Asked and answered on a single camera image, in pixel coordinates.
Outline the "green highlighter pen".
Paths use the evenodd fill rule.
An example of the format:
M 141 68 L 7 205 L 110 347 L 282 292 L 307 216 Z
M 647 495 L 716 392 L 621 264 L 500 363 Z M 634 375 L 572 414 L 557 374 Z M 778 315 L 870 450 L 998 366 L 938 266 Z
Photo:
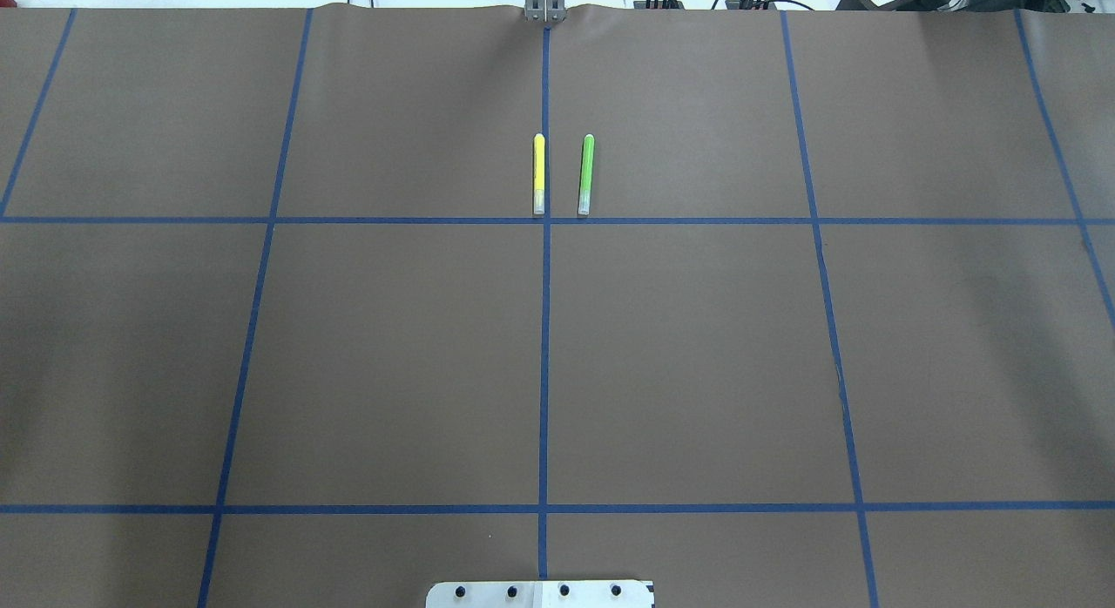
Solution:
M 578 218 L 588 218 L 591 214 L 594 162 L 597 162 L 597 136 L 586 134 L 582 139 L 580 174 L 578 175 Z

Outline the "yellow highlighter pen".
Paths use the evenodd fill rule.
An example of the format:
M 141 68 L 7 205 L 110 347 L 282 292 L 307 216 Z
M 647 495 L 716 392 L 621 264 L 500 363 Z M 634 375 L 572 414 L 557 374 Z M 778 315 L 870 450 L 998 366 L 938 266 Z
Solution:
M 539 132 L 532 139 L 532 214 L 546 213 L 546 148 L 547 139 Z

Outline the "aluminium frame post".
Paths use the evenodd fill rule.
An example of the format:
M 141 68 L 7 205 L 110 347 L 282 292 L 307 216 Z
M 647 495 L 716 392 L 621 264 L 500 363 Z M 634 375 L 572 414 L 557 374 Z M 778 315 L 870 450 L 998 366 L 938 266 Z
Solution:
M 524 0 L 524 17 L 535 25 L 558 25 L 568 17 L 565 0 Z

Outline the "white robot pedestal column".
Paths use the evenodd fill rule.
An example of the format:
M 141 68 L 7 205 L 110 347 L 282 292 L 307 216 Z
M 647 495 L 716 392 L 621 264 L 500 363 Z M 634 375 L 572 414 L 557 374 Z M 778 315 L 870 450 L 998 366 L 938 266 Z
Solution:
M 634 579 L 434 583 L 426 607 L 655 607 L 653 583 Z

